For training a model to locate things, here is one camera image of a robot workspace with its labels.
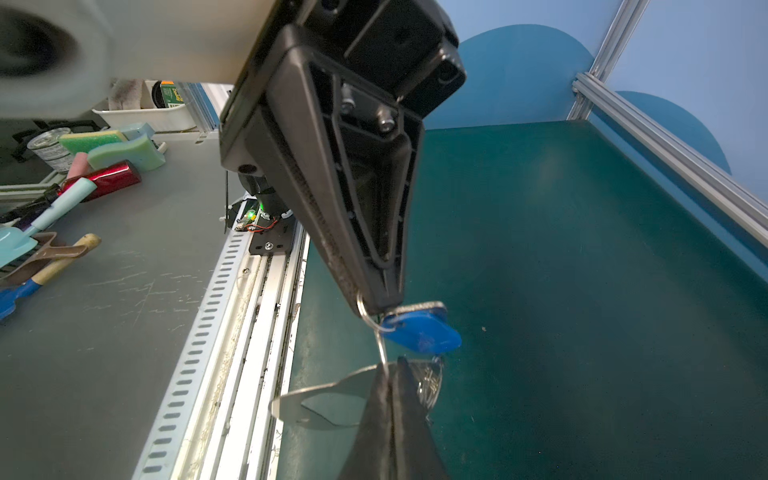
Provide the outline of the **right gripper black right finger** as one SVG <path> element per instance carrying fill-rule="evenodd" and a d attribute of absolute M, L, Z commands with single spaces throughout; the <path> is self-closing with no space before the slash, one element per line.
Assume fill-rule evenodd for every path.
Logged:
<path fill-rule="evenodd" d="M 417 381 L 405 357 L 399 357 L 391 380 L 393 478 L 449 479 L 418 397 Z"/>

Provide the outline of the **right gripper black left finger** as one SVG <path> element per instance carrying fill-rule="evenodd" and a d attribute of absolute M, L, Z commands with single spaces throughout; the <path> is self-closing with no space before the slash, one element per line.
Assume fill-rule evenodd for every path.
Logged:
<path fill-rule="evenodd" d="M 389 479 L 392 465 L 392 406 L 389 376 L 382 364 L 339 479 Z"/>

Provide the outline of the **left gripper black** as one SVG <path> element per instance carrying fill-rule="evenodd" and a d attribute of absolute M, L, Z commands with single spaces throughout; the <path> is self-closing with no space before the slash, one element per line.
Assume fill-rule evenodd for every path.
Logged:
<path fill-rule="evenodd" d="M 222 167 L 268 182 L 352 308 L 403 302 L 419 119 L 465 83 L 458 47 L 435 1 L 278 1 L 220 115 Z"/>

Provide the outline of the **silver perforated metal key plate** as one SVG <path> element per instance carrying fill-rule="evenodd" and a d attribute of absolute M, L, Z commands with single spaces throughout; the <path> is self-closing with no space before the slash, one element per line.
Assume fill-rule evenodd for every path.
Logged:
<path fill-rule="evenodd" d="M 443 381 L 441 357 L 411 359 L 417 395 L 430 413 L 437 404 Z M 273 417 L 309 430 L 331 431 L 357 427 L 376 376 L 374 365 L 361 368 L 335 383 L 293 390 L 274 399 Z"/>

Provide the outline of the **blue tag key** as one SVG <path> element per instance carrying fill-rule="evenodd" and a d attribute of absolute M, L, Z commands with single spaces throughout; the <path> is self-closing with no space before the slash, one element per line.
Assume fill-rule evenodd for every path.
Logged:
<path fill-rule="evenodd" d="M 389 374 L 385 341 L 422 354 L 439 356 L 462 345 L 462 337 L 447 323 L 447 308 L 440 301 L 403 305 L 382 317 L 369 314 L 361 293 L 356 295 L 359 317 L 373 330 L 385 375 Z"/>

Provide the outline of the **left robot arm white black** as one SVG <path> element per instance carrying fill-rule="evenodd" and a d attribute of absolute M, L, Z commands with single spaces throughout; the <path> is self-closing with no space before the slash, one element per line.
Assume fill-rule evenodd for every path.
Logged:
<path fill-rule="evenodd" d="M 5 1 L 1 115 L 65 119 L 114 80 L 229 84 L 224 168 L 271 187 L 347 302 L 403 302 L 424 119 L 465 82 L 435 1 Z"/>

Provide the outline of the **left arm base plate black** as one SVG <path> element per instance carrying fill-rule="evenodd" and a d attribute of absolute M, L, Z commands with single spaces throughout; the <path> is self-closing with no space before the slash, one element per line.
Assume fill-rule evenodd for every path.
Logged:
<path fill-rule="evenodd" d="M 290 253 L 293 249 L 296 218 L 291 210 L 267 213 L 255 197 L 244 196 L 227 206 L 225 222 L 234 232 L 251 237 L 251 255 Z"/>

